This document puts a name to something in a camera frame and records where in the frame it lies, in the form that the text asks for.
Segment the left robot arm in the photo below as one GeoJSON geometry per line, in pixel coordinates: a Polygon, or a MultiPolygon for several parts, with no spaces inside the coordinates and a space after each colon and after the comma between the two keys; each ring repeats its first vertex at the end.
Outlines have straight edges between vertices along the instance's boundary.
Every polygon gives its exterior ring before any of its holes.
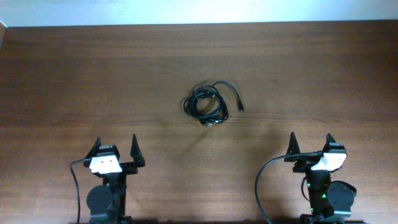
{"type": "Polygon", "coordinates": [[[83,160],[83,165],[91,173],[102,179],[102,184],[93,187],[86,204],[90,209],[90,223],[132,224],[134,221],[125,214],[126,179],[138,173],[138,168],[145,166],[145,159],[137,142],[132,136],[130,150],[131,162],[120,163],[120,153],[115,145],[103,146],[97,139],[83,160]]]}

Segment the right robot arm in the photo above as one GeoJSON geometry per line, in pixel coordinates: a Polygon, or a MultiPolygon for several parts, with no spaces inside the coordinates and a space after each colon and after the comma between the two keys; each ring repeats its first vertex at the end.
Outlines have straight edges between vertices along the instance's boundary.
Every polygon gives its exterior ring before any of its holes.
{"type": "Polygon", "coordinates": [[[302,153],[295,133],[290,134],[285,162],[293,162],[294,173],[304,173],[302,185],[307,186],[311,213],[302,214],[300,223],[344,223],[351,216],[351,206],[357,190],[354,186],[332,180],[331,174],[340,169],[347,158],[344,145],[326,135],[321,151],[302,153]]]}

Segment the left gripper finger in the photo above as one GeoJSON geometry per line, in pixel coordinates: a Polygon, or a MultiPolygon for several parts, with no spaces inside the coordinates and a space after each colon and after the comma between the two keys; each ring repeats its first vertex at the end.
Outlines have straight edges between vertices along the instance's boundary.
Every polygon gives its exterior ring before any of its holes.
{"type": "Polygon", "coordinates": [[[135,163],[136,167],[145,166],[146,162],[144,156],[142,155],[141,150],[139,149],[137,136],[135,134],[133,134],[132,136],[130,156],[133,158],[133,162],[135,163]]]}
{"type": "Polygon", "coordinates": [[[101,147],[101,139],[97,138],[93,147],[90,149],[89,153],[86,155],[86,157],[84,158],[84,161],[90,161],[93,157],[96,157],[98,150],[101,147]]]}

